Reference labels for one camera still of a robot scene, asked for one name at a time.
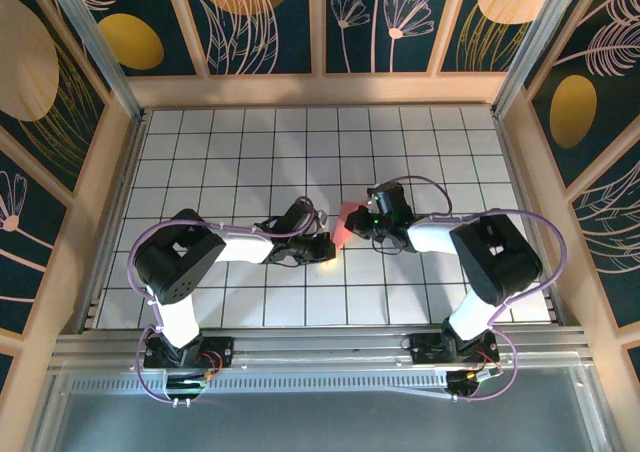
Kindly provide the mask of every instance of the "dark blue wallpaper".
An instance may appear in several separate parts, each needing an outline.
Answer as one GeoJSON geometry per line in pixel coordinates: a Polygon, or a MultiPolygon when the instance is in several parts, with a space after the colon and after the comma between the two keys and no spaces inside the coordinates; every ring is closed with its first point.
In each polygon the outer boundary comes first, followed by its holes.
{"type": "Polygon", "coordinates": [[[640,114],[633,3],[593,0],[533,98],[567,186],[640,114]]]}
{"type": "Polygon", "coordinates": [[[0,127],[73,190],[104,103],[35,0],[0,3],[11,9],[0,18],[3,60],[15,63],[14,77],[0,77],[0,127]]]}
{"type": "Polygon", "coordinates": [[[424,72],[445,2],[326,0],[326,71],[424,72]],[[376,4],[375,36],[372,37],[376,4]],[[372,39],[375,42],[373,57],[372,39]]]}
{"type": "Polygon", "coordinates": [[[309,0],[188,1],[212,74],[311,72],[309,0]]]}
{"type": "Polygon", "coordinates": [[[619,327],[640,320],[640,143],[573,202],[619,327]]]}
{"type": "Polygon", "coordinates": [[[0,328],[24,331],[65,212],[0,152],[0,328]]]}

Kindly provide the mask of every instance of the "white tile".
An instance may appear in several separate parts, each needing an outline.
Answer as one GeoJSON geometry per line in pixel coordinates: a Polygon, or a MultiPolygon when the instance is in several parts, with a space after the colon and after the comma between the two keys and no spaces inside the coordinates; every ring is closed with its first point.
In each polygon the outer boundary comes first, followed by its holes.
{"type": "Polygon", "coordinates": [[[256,133],[242,135],[242,157],[272,157],[273,134],[256,133]]]}
{"type": "Polygon", "coordinates": [[[131,289],[107,289],[98,319],[98,329],[135,329],[142,298],[131,289]]]}
{"type": "Polygon", "coordinates": [[[278,109],[276,130],[304,132],[307,130],[307,109],[278,109]]]}
{"type": "Polygon", "coordinates": [[[464,125],[467,129],[493,129],[493,119],[489,106],[461,107],[464,125]]]}
{"type": "MultiPolygon", "coordinates": [[[[129,252],[118,252],[114,255],[115,258],[107,286],[109,288],[128,289],[133,294],[129,286],[129,280],[127,279],[127,259],[129,258],[129,252]]],[[[138,284],[142,283],[137,272],[134,272],[134,277],[138,284]]]]}
{"type": "Polygon", "coordinates": [[[149,134],[177,134],[182,122],[181,110],[156,110],[149,124],[149,134]]]}
{"type": "Polygon", "coordinates": [[[127,217],[162,217],[165,189],[133,189],[127,217]]]}
{"type": "Polygon", "coordinates": [[[484,212],[484,202],[478,184],[449,184],[447,193],[453,202],[453,212],[468,214],[484,212]]]}
{"type": "Polygon", "coordinates": [[[407,203],[413,206],[415,214],[429,214],[431,212],[447,212],[448,204],[444,194],[436,187],[429,184],[411,185],[413,194],[409,194],[405,187],[405,198],[407,203]]]}
{"type": "Polygon", "coordinates": [[[340,155],[371,157],[371,132],[340,132],[340,155]]]}
{"type": "Polygon", "coordinates": [[[547,301],[542,292],[513,302],[511,312],[515,322],[548,322],[550,320],[547,301]]]}
{"type": "Polygon", "coordinates": [[[304,287],[268,288],[264,325],[267,327],[304,325],[304,287]]]}
{"type": "Polygon", "coordinates": [[[478,182],[476,169],[473,166],[473,160],[467,156],[443,156],[440,157],[442,170],[444,171],[444,180],[447,183],[465,183],[478,182]]]}
{"type": "Polygon", "coordinates": [[[371,157],[343,157],[340,159],[343,184],[373,184],[376,179],[371,157]]]}
{"type": "Polygon", "coordinates": [[[384,276],[387,284],[424,284],[420,254],[401,252],[384,255],[384,276]]]}
{"type": "Polygon", "coordinates": [[[307,130],[338,130],[338,111],[332,107],[307,109],[307,130]]]}
{"type": "Polygon", "coordinates": [[[238,185],[269,185],[272,159],[241,159],[238,185]]]}
{"type": "Polygon", "coordinates": [[[180,134],[176,159],[204,159],[207,157],[209,134],[180,134]]]}
{"type": "Polygon", "coordinates": [[[236,208],[233,214],[236,216],[264,216],[264,218],[267,218],[269,215],[270,196],[271,190],[269,187],[238,187],[236,208]]]}
{"type": "Polygon", "coordinates": [[[296,199],[303,195],[305,195],[304,185],[272,187],[271,211],[269,215],[284,215],[284,213],[289,209],[289,207],[293,205],[296,199]]]}
{"type": "Polygon", "coordinates": [[[212,159],[237,159],[240,157],[240,141],[242,134],[211,134],[209,153],[212,159]]]}
{"type": "Polygon", "coordinates": [[[398,107],[369,107],[371,130],[402,130],[398,107]]]}
{"type": "Polygon", "coordinates": [[[308,185],[334,185],[339,183],[340,159],[337,157],[307,159],[308,185]]]}
{"type": "Polygon", "coordinates": [[[502,209],[517,209],[516,196],[511,184],[480,184],[482,197],[487,210],[495,207],[502,209]]]}
{"type": "Polygon", "coordinates": [[[307,134],[308,157],[337,157],[338,132],[309,132],[307,134]]]}
{"type": "Polygon", "coordinates": [[[344,285],[344,259],[341,252],[327,262],[307,267],[307,285],[344,285]]]}
{"type": "Polygon", "coordinates": [[[350,325],[388,324],[384,285],[347,287],[347,320],[350,325]]]}
{"type": "Polygon", "coordinates": [[[167,197],[162,208],[162,217],[173,217],[182,209],[193,209],[198,212],[199,202],[199,187],[171,187],[167,189],[167,197]]]}
{"type": "Polygon", "coordinates": [[[236,190],[233,187],[205,187],[200,196],[201,217],[230,217],[236,190]]]}
{"type": "Polygon", "coordinates": [[[402,177],[409,173],[406,157],[375,157],[373,165],[378,183],[402,177]]]}
{"type": "Polygon", "coordinates": [[[229,262],[227,287],[264,286],[267,282],[264,265],[249,262],[229,262]]]}
{"type": "Polygon", "coordinates": [[[440,155],[470,155],[469,141],[464,130],[436,130],[440,155]]]}
{"type": "Polygon", "coordinates": [[[327,215],[340,213],[339,185],[310,185],[307,188],[307,197],[311,199],[316,210],[324,210],[327,215]]]}
{"type": "Polygon", "coordinates": [[[422,105],[400,107],[400,117],[402,118],[403,130],[433,129],[429,107],[422,105]]]}
{"type": "Polygon", "coordinates": [[[307,134],[304,132],[278,132],[273,146],[274,157],[305,157],[307,134]]]}
{"type": "Polygon", "coordinates": [[[209,268],[200,283],[196,287],[216,288],[224,287],[227,281],[227,262],[215,262],[209,268]]]}
{"type": "Polygon", "coordinates": [[[244,115],[245,132],[273,132],[275,109],[247,109],[244,115]]]}
{"type": "Polygon", "coordinates": [[[483,155],[473,158],[480,182],[510,182],[509,172],[500,155],[483,155]]]}
{"type": "Polygon", "coordinates": [[[390,324],[428,324],[429,306],[424,286],[392,285],[389,296],[390,324]]]}
{"type": "Polygon", "coordinates": [[[466,295],[463,284],[427,285],[431,321],[441,324],[458,308],[466,295]]]}
{"type": "Polygon", "coordinates": [[[431,107],[433,127],[436,130],[464,129],[462,115],[458,107],[431,107]]]}
{"type": "Polygon", "coordinates": [[[403,135],[407,155],[438,155],[433,130],[405,130],[403,135]]]}
{"type": "Polygon", "coordinates": [[[203,182],[205,187],[236,185],[237,180],[238,159],[207,159],[203,182]]]}
{"type": "Polygon", "coordinates": [[[201,187],[204,160],[174,160],[169,187],[201,187]]]}
{"type": "Polygon", "coordinates": [[[306,182],[307,161],[300,159],[274,159],[273,185],[301,185],[306,182]]]}
{"type": "Polygon", "coordinates": [[[501,155],[502,149],[495,130],[467,131],[471,152],[475,155],[501,155]]]}
{"type": "Polygon", "coordinates": [[[148,135],[142,151],[142,160],[173,159],[176,150],[177,135],[148,135]]]}
{"type": "Polygon", "coordinates": [[[435,182],[442,182],[442,167],[438,157],[408,157],[409,173],[422,175],[435,182]]]}
{"type": "Polygon", "coordinates": [[[182,117],[181,134],[211,132],[213,110],[185,110],[182,117]]]}
{"type": "Polygon", "coordinates": [[[243,109],[220,109],[213,115],[213,132],[242,132],[243,109]]]}
{"type": "Polygon", "coordinates": [[[260,327],[263,313],[263,288],[227,289],[222,317],[223,327],[260,327]]]}
{"type": "Polygon", "coordinates": [[[282,286],[304,286],[305,281],[305,267],[303,265],[298,267],[282,267],[279,265],[267,266],[267,286],[268,287],[282,287],[282,286]]]}
{"type": "Polygon", "coordinates": [[[347,285],[384,284],[382,255],[373,249],[345,250],[347,285]]]}
{"type": "Polygon", "coordinates": [[[138,166],[134,187],[166,187],[170,172],[170,160],[143,160],[138,166]]]}
{"type": "Polygon", "coordinates": [[[407,155],[404,149],[404,138],[401,130],[373,131],[371,132],[373,141],[373,155],[407,155]]]}
{"type": "Polygon", "coordinates": [[[422,254],[422,263],[427,284],[462,283],[462,268],[457,255],[425,252],[422,254]]]}
{"type": "Polygon", "coordinates": [[[341,107],[338,109],[340,130],[369,130],[369,111],[366,107],[341,107]]]}
{"type": "Polygon", "coordinates": [[[307,325],[345,325],[347,323],[344,287],[307,288],[307,325]]]}
{"type": "Polygon", "coordinates": [[[191,294],[193,311],[202,328],[217,328],[222,325],[224,288],[196,289],[191,294]]]}

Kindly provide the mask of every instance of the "floral wall panel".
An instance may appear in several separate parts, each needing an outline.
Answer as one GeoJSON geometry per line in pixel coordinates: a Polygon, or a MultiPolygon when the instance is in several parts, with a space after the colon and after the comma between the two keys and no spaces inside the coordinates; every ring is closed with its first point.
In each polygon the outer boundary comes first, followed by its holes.
{"type": "Polygon", "coordinates": [[[35,0],[0,0],[0,129],[70,190],[104,109],[35,0]]]}
{"type": "Polygon", "coordinates": [[[189,0],[214,75],[310,73],[309,0],[189,0]]]}
{"type": "Polygon", "coordinates": [[[128,76],[194,75],[171,0],[83,0],[128,76]]]}
{"type": "Polygon", "coordinates": [[[0,328],[22,334],[65,207],[0,152],[0,328]]]}
{"type": "Polygon", "coordinates": [[[640,142],[573,202],[619,327],[640,320],[640,142]]]}
{"type": "Polygon", "coordinates": [[[463,0],[444,72],[506,72],[544,0],[463,0]]]}
{"type": "Polygon", "coordinates": [[[326,71],[424,72],[446,0],[326,0],[326,71]]]}
{"type": "Polygon", "coordinates": [[[542,65],[544,60],[547,58],[546,52],[551,48],[553,44],[555,44],[556,40],[558,39],[558,36],[562,32],[562,29],[566,25],[567,20],[569,20],[569,17],[571,17],[571,14],[573,13],[573,9],[576,8],[576,5],[578,5],[579,2],[580,0],[571,0],[569,5],[567,6],[567,9],[562,14],[562,18],[560,19],[558,26],[556,27],[555,31],[551,35],[551,38],[545,45],[545,48],[542,50],[542,52],[540,52],[540,56],[538,57],[535,64],[533,64],[533,67],[529,71],[529,75],[527,75],[527,78],[524,81],[525,87],[529,88],[529,85],[531,85],[531,82],[533,81],[535,76],[538,74],[538,70],[540,70],[540,66],[542,65]]]}
{"type": "Polygon", "coordinates": [[[593,0],[533,98],[565,185],[640,114],[640,0],[593,0]]]}

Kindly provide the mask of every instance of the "purple cable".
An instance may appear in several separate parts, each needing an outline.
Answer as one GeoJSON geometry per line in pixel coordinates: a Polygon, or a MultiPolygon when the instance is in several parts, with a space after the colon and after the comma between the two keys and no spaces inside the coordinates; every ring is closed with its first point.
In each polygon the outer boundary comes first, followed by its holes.
{"type": "Polygon", "coordinates": [[[504,332],[498,329],[493,329],[493,332],[496,335],[499,335],[500,337],[502,337],[505,340],[505,342],[509,344],[509,347],[511,347],[511,351],[513,352],[513,373],[511,374],[511,378],[503,388],[501,388],[497,392],[494,392],[493,394],[484,395],[482,397],[459,397],[460,400],[464,400],[466,402],[481,402],[483,400],[495,399],[496,397],[501,396],[507,390],[509,390],[509,388],[516,381],[516,377],[518,376],[518,351],[516,350],[516,344],[514,344],[513,341],[504,332]]]}
{"type": "Polygon", "coordinates": [[[160,317],[160,311],[158,310],[158,306],[155,302],[155,298],[151,294],[147,293],[144,290],[144,287],[138,285],[134,278],[133,261],[135,259],[136,253],[138,252],[138,249],[149,237],[151,237],[155,232],[157,232],[160,229],[163,229],[165,227],[171,227],[174,225],[190,225],[190,226],[196,226],[196,227],[207,227],[209,229],[214,229],[214,230],[227,230],[232,233],[257,235],[260,237],[265,237],[267,239],[269,238],[285,239],[288,237],[295,237],[296,235],[300,235],[304,233],[309,227],[311,227],[316,216],[316,210],[313,206],[313,202],[311,202],[311,199],[309,199],[308,197],[302,196],[302,197],[298,197],[298,199],[296,200],[303,200],[308,205],[310,205],[311,213],[309,214],[309,217],[307,218],[306,222],[298,230],[294,230],[293,232],[288,232],[286,234],[273,234],[270,232],[265,232],[263,230],[258,229],[255,226],[244,227],[244,226],[238,226],[238,225],[223,225],[223,224],[216,224],[213,222],[187,220],[187,219],[167,220],[165,222],[160,222],[159,224],[153,225],[149,227],[147,230],[145,230],[142,233],[142,235],[140,235],[140,237],[138,237],[138,239],[135,241],[135,243],[133,244],[133,247],[131,248],[131,252],[129,252],[129,257],[127,259],[127,279],[129,280],[129,285],[131,286],[131,288],[135,293],[142,296],[145,300],[152,302],[153,314],[155,315],[156,320],[158,321],[158,327],[162,327],[164,324],[162,323],[162,318],[160,317]]]}

